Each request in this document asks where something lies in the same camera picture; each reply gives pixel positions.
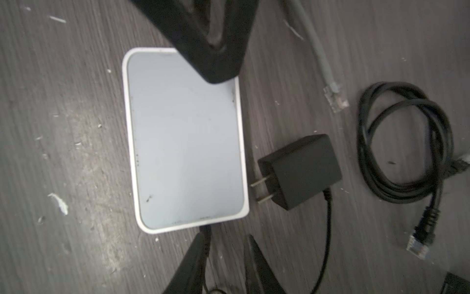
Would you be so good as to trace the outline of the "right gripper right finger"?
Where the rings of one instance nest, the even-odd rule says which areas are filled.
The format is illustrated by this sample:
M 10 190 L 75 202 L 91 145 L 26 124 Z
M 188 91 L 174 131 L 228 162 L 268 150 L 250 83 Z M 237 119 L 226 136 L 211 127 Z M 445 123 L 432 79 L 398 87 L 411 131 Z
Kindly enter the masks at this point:
M 252 235 L 244 241 L 244 268 L 247 294 L 285 294 Z

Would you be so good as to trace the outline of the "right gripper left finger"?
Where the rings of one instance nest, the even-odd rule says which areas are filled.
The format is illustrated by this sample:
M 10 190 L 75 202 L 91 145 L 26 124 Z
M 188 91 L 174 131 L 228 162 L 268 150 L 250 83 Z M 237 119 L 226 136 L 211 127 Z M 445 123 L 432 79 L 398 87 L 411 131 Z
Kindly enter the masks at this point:
M 201 294 L 206 272 L 206 238 L 198 233 L 193 239 L 164 294 Z

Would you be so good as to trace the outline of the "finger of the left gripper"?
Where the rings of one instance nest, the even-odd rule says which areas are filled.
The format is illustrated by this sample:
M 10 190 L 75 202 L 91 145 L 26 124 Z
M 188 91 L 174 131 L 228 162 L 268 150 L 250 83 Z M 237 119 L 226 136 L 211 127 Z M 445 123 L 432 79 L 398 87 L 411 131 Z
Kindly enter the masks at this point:
M 222 33 L 211 39 L 210 1 L 133 1 L 186 61 L 212 84 L 239 75 L 258 4 L 258 1 L 226 1 Z

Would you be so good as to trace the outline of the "black power adapter with cable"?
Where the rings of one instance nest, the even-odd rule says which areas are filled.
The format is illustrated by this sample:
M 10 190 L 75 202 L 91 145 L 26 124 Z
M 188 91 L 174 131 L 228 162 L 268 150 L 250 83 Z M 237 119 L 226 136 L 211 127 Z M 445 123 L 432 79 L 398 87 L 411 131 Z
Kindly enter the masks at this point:
M 322 193 L 327 203 L 326 245 L 322 266 L 312 293 L 321 287 L 332 238 L 331 187 L 341 180 L 341 170 L 326 134 L 301 138 L 258 161 L 269 198 L 284 210 L 298 207 Z

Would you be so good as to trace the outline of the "white network switch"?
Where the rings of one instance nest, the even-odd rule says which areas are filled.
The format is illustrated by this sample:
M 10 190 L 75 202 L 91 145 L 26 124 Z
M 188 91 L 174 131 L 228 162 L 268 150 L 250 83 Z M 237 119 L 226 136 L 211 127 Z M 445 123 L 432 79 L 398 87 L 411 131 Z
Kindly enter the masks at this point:
M 246 217 L 238 78 L 211 84 L 173 48 L 122 60 L 135 217 L 155 235 Z

